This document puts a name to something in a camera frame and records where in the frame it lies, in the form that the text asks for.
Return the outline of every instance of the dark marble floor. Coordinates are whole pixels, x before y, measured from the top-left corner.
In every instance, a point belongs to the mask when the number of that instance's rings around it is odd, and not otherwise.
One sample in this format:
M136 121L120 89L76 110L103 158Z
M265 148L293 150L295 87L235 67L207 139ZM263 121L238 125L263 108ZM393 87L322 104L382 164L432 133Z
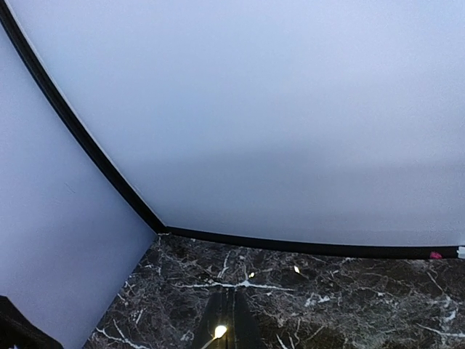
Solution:
M465 261L359 260L160 236L86 349L188 348L209 295L241 288L279 349L463 349Z

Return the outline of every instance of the white wall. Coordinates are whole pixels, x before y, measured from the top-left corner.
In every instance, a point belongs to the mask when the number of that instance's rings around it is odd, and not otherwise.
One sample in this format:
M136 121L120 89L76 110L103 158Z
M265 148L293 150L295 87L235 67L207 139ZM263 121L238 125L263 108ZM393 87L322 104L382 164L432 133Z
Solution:
M0 294L65 348L82 348L153 237L0 27Z
M462 1L10 3L167 225L465 243Z

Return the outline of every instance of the black object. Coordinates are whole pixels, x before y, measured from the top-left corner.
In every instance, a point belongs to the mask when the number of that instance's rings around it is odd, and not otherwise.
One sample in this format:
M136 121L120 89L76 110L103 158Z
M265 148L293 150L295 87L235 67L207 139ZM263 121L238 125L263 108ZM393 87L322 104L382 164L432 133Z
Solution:
M227 327L208 349L266 349L244 296L235 289L213 293L198 325L190 349L201 349L214 338L217 326Z
M31 324L5 296L0 296L1 349L63 349L63 346Z
M245 238L228 236L214 232L188 230L179 227L167 227L152 212L149 206L137 195L128 182L121 176L111 161L99 148L92 136L86 131L70 106L66 103L57 87L53 84L44 67L28 43L20 27L15 21L5 0L0 0L0 23L25 66L29 70L44 96L54 108L62 122L84 149L89 158L99 168L103 175L121 194L132 209L156 233L173 233L178 236L188 236L202 240L233 244L260 249L277 249L278 251L321 254L338 257L361 258L402 258L429 259L431 252L438 252L443 258L457 258L457 246L438 247L380 247L380 246L348 246L333 244L312 244L295 241L276 241L262 238Z

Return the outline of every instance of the black trim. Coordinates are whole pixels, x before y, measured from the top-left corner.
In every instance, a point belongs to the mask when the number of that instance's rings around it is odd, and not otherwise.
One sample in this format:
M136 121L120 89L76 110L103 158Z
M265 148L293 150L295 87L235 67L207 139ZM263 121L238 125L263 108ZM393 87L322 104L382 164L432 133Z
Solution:
M428 260L431 252L440 253L442 258L457 258L456 246L442 247L377 247L354 245L314 244L295 241L269 240L265 238L246 238L217 233L207 233L198 230L168 227L173 235L186 238L219 242L236 246L247 246L257 249L272 249L276 251L319 254L334 257L383 258L403 260Z
M66 103L47 72L42 67L39 59L34 54L31 46L20 30L9 7L4 0L0 0L0 22L15 46L19 56L25 63L32 77L57 112L60 119L69 129L91 160L110 181L115 189L129 203L132 209L156 232L173 233L178 236L198 238L201 240L249 246L260 249L274 249L287 252L301 252L307 254L321 254L340 257L365 257L365 258L399 258L399 259L428 259L431 252L438 252L444 258L457 257L456 246L443 247L379 247L379 246L345 246L330 244L311 244L292 241L276 241L261 238L245 238L216 233L206 233L196 230L166 227L144 203L144 201L131 188L118 170L100 150L99 146L87 133L70 106Z
M79 145L84 149L89 158L94 162L104 176L110 181L115 189L131 205L132 209L155 231L164 232L165 225L155 216L152 210L136 194L118 170L111 164L96 142L87 133L70 106L58 92L58 89L49 78L44 67L29 45L23 32L17 25L9 7L4 0L0 0L0 22L8 34L9 39L32 77L48 99L50 105L57 112L61 121L69 129Z

